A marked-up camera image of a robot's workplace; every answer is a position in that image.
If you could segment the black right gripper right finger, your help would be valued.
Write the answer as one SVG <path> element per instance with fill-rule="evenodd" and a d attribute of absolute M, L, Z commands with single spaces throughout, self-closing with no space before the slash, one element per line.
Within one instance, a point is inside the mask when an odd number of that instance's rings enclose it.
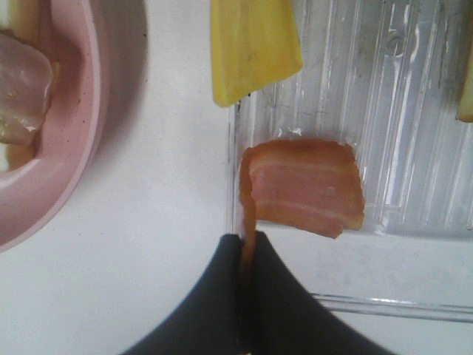
<path fill-rule="evenodd" d="M 252 354 L 391 354 L 331 314 L 256 233 L 251 267 Z"/>

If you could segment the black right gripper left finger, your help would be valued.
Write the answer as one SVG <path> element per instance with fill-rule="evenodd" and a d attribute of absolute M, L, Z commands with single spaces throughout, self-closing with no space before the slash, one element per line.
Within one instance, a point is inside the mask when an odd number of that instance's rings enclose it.
<path fill-rule="evenodd" d="M 237 354 L 241 240 L 226 234 L 178 307 L 126 354 Z"/>

